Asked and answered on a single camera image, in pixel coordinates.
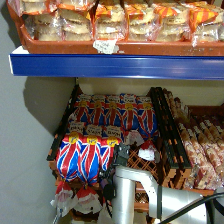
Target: union jack packaging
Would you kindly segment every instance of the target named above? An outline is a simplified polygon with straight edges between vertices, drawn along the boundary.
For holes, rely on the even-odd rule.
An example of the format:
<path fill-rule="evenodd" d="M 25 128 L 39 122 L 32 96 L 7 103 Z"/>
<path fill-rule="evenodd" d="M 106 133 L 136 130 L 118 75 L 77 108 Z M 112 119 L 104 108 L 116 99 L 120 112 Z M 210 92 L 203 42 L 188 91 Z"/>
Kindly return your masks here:
<path fill-rule="evenodd" d="M 105 108 L 105 96 L 93 95 L 89 106 L 91 124 L 104 125 L 104 108 Z"/>
<path fill-rule="evenodd" d="M 82 134 L 71 132 L 65 135 L 59 147 L 56 163 L 62 181 L 57 187 L 55 200 L 51 201 L 51 205 L 57 208 L 58 216 L 65 216 L 74 205 L 73 191 L 68 183 L 78 178 L 82 139 Z"/>
<path fill-rule="evenodd" d="M 74 106 L 74 115 L 76 116 L 77 122 L 85 122 L 89 121 L 89 104 L 90 104 L 91 96 L 86 94 L 80 94 L 75 102 Z"/>
<path fill-rule="evenodd" d="M 124 134 L 121 127 L 107 126 L 103 128 L 100 148 L 100 168 L 107 170 L 113 160 L 114 146 L 123 142 Z"/>
<path fill-rule="evenodd" d="M 79 178 L 84 184 L 97 183 L 102 127 L 87 125 L 80 151 Z"/>
<path fill-rule="evenodd" d="M 124 130 L 137 130 L 138 124 L 138 108 L 136 103 L 136 95 L 120 94 L 121 99 L 121 115 L 122 127 Z"/>
<path fill-rule="evenodd" d="M 146 140 L 158 136 L 155 110 L 150 97 L 137 97 L 139 132 Z"/>
<path fill-rule="evenodd" d="M 120 96 L 107 95 L 105 100 L 104 125 L 121 126 L 121 103 Z"/>

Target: price label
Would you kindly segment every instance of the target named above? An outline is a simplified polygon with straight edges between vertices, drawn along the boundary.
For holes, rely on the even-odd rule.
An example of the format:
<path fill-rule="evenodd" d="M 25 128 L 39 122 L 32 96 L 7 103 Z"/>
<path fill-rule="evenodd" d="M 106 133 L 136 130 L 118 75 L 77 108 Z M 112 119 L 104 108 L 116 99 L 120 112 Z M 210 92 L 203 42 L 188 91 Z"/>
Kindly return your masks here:
<path fill-rule="evenodd" d="M 112 54 L 116 42 L 117 40 L 95 40 L 93 47 L 104 54 Z"/>

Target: white wall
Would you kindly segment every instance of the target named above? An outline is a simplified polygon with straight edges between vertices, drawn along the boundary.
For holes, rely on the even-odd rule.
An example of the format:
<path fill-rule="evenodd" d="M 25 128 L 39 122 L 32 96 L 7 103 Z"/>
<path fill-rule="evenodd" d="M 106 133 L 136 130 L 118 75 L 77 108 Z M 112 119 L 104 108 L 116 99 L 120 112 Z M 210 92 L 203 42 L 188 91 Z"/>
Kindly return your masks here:
<path fill-rule="evenodd" d="M 55 187 L 46 156 L 74 80 L 11 75 L 8 54 L 19 39 L 4 2 L 0 9 L 0 223 L 48 224 L 55 215 L 49 204 Z M 89 94 L 138 95 L 162 86 L 191 105 L 220 105 L 224 100 L 223 81 L 80 78 L 80 85 Z"/>

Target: orange tray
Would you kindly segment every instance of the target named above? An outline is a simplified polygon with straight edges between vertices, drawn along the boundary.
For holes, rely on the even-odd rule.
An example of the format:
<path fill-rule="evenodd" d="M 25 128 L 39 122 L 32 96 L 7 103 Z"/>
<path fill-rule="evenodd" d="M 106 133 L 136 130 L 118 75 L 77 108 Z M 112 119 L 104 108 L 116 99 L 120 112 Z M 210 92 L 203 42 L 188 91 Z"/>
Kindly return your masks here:
<path fill-rule="evenodd" d="M 98 54 L 93 41 L 38 41 L 28 34 L 24 20 L 8 4 L 7 6 L 23 47 L 33 54 Z M 116 54 L 123 55 L 170 55 L 170 56 L 224 56 L 224 42 L 200 43 L 193 47 L 191 42 L 125 42 L 118 41 Z"/>

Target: store shelf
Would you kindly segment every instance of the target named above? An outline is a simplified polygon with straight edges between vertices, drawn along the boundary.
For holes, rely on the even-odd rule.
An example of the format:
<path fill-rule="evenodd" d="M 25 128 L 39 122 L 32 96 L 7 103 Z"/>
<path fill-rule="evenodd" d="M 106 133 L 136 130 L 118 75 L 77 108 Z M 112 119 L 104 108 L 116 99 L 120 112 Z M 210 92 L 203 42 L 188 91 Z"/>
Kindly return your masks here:
<path fill-rule="evenodd" d="M 224 56 L 29 54 L 9 56 L 15 76 L 224 80 Z"/>

